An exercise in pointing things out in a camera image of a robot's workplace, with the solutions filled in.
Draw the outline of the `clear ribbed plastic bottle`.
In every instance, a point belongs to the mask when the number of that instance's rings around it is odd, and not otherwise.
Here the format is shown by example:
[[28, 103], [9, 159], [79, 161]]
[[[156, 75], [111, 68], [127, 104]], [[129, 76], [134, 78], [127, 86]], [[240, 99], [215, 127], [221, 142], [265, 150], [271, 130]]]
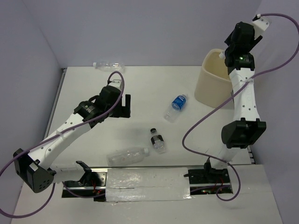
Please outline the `clear ribbed plastic bottle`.
[[224, 51], [219, 54], [219, 58], [225, 59], [225, 53], [224, 53]]

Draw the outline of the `small black label bottle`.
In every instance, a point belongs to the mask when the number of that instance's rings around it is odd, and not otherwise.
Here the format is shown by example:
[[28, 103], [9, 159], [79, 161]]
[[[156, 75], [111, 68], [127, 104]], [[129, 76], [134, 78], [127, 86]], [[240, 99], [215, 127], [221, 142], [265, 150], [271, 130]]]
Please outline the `small black label bottle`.
[[165, 141], [162, 137], [162, 135], [157, 131], [157, 129], [152, 128], [150, 129], [150, 134], [151, 134], [151, 144], [154, 148], [154, 150], [158, 154], [164, 154], [167, 152], [166, 146], [165, 146]]

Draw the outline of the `large clear front bottle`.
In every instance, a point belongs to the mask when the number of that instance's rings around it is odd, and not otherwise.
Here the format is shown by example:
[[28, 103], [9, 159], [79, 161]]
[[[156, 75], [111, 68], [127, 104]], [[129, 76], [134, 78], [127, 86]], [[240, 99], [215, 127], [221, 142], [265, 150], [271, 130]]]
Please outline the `large clear front bottle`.
[[139, 163], [145, 157], [150, 155], [148, 148], [135, 147], [122, 149], [107, 155], [107, 164], [109, 167], [123, 167]]

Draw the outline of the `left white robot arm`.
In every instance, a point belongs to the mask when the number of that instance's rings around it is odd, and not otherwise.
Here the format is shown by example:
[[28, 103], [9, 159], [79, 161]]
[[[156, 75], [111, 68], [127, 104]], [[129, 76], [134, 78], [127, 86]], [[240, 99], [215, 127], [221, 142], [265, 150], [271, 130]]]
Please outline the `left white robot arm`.
[[82, 161], [71, 165], [53, 165], [54, 160], [77, 138], [90, 131], [106, 118], [129, 118], [131, 95], [121, 96], [121, 90], [112, 85], [103, 87], [99, 95], [82, 101], [70, 117], [46, 142], [31, 152], [18, 149], [14, 154], [17, 175], [31, 188], [40, 193], [52, 183], [75, 181], [86, 186], [92, 181], [99, 183], [98, 176]]

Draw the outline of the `blue label Pocari bottle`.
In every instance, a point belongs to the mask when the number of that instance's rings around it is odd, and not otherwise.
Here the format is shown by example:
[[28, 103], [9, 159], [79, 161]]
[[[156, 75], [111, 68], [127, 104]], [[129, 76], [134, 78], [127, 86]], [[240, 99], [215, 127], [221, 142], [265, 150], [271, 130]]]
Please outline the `blue label Pocari bottle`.
[[182, 113], [185, 104], [187, 102], [187, 95], [178, 95], [169, 105], [168, 109], [164, 113], [164, 119], [173, 123], [178, 116]]

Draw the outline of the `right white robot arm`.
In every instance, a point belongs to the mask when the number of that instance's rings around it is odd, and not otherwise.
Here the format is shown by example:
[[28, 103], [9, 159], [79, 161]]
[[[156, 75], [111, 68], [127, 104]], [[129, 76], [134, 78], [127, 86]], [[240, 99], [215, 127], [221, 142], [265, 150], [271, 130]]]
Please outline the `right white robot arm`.
[[219, 178], [219, 171], [226, 169], [235, 155], [249, 145], [254, 144], [266, 130], [266, 123], [260, 120], [257, 112], [253, 76], [255, 61], [250, 51], [261, 41], [255, 37], [253, 25], [239, 22], [225, 40], [227, 49], [224, 59], [217, 56], [218, 49], [211, 50], [202, 65], [201, 73], [214, 80], [230, 80], [230, 89], [234, 97], [233, 121], [221, 130], [223, 147], [217, 156], [209, 159], [211, 166], [203, 171], [207, 182]]

